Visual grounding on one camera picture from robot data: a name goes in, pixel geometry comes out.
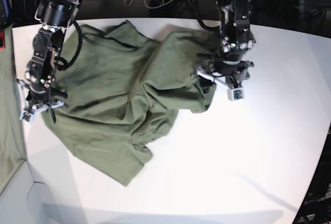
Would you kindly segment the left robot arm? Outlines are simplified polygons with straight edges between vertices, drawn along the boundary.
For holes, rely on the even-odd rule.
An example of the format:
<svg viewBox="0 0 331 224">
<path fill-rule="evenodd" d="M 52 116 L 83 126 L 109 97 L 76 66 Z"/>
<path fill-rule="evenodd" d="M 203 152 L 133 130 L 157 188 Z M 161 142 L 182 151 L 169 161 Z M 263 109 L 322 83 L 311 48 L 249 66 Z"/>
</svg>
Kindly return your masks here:
<svg viewBox="0 0 331 224">
<path fill-rule="evenodd" d="M 218 43 L 212 54 L 206 55 L 204 70 L 215 78 L 224 77 L 229 88 L 240 88 L 248 78 L 249 67 L 254 66 L 253 62 L 243 60 L 255 44 L 250 30 L 250 0 L 215 0 L 220 17 L 216 27 L 205 25 L 199 14 L 199 0 L 193 3 L 199 25 L 212 32 Z"/>
</svg>

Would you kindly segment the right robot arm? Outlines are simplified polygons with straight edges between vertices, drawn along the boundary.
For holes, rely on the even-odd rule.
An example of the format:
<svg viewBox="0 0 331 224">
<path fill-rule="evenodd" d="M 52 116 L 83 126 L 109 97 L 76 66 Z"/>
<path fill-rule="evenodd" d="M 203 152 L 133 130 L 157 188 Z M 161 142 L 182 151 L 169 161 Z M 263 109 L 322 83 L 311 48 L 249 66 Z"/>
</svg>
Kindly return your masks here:
<svg viewBox="0 0 331 224">
<path fill-rule="evenodd" d="M 22 118 L 28 119 L 36 113 L 64 106 L 61 98 L 67 94 L 53 89 L 55 74 L 60 65 L 66 29 L 74 23 L 82 0 L 41 0 L 35 19 L 41 28 L 33 39 L 33 56 L 26 66 L 25 79 L 19 80 L 24 96 Z"/>
</svg>

